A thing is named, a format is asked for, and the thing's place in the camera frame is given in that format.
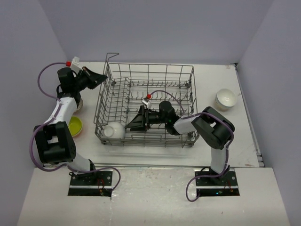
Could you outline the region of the beige ceramic bowl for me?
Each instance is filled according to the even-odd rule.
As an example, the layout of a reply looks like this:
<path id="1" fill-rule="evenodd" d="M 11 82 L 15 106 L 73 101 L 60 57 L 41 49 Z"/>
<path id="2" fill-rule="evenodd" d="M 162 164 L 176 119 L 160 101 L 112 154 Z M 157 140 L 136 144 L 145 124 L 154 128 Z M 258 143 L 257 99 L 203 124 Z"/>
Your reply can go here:
<path id="1" fill-rule="evenodd" d="M 214 100 L 215 108 L 218 109 L 219 111 L 229 111 L 230 109 L 233 108 L 233 106 L 225 106 L 221 104 L 218 99 Z"/>

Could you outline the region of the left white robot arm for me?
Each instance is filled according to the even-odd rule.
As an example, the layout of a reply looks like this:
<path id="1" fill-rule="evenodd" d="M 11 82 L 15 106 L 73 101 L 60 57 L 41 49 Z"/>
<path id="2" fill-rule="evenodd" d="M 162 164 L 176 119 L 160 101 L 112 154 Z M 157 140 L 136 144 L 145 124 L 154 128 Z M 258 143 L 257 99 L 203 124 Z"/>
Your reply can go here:
<path id="1" fill-rule="evenodd" d="M 76 145 L 68 128 L 73 113 L 79 106 L 80 92 L 95 89 L 108 77 L 86 67 L 78 72 L 70 67 L 58 70 L 60 81 L 57 87 L 56 106 L 48 120 L 34 128 L 30 140 L 32 162 L 43 171 L 56 171 L 64 166 L 81 174 L 87 185 L 93 185 L 98 174 L 94 163 L 77 153 Z"/>

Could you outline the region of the yellow-green bowl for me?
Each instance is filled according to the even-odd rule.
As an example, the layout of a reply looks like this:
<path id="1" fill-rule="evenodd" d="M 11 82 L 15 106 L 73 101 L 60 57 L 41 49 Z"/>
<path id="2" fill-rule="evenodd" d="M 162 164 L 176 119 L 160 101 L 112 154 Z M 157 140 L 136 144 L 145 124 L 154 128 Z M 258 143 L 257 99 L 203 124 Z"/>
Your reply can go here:
<path id="1" fill-rule="evenodd" d="M 81 119 L 77 116 L 72 116 L 69 121 L 68 128 L 73 137 L 80 134 L 80 132 L 82 131 L 82 128 L 83 128 Z"/>

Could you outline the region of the grey wire dish rack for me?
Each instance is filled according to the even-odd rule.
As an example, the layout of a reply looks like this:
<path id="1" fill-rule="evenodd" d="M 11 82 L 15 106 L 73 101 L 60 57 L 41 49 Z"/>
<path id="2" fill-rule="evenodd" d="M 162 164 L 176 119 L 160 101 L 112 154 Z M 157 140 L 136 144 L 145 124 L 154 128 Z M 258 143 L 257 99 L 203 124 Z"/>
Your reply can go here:
<path id="1" fill-rule="evenodd" d="M 95 135 L 104 145 L 191 147 L 199 135 L 172 128 L 197 113 L 194 67 L 113 63 L 106 55 L 95 111 Z"/>

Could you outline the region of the brown patterned bowl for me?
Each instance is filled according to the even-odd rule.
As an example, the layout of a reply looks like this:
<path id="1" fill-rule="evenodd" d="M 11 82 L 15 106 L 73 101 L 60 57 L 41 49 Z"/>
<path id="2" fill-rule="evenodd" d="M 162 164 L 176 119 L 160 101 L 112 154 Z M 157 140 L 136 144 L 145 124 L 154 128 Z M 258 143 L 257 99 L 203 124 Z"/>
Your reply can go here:
<path id="1" fill-rule="evenodd" d="M 83 99 L 81 98 L 75 112 L 78 112 L 82 107 L 83 107 Z"/>

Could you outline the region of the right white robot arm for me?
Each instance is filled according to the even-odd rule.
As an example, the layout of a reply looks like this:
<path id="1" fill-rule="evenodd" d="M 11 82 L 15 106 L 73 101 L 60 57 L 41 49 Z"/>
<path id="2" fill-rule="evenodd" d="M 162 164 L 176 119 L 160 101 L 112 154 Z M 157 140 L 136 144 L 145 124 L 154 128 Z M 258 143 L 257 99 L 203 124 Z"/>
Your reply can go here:
<path id="1" fill-rule="evenodd" d="M 138 114 L 126 128 L 130 131 L 147 131 L 153 124 L 163 123 L 170 135 L 197 132 L 211 148 L 211 173 L 206 177 L 215 185 L 222 184 L 229 169 L 229 146 L 234 140 L 234 125 L 210 106 L 200 113 L 180 117 L 169 101 L 162 101 L 158 111 L 146 108 L 148 103 L 140 106 Z"/>

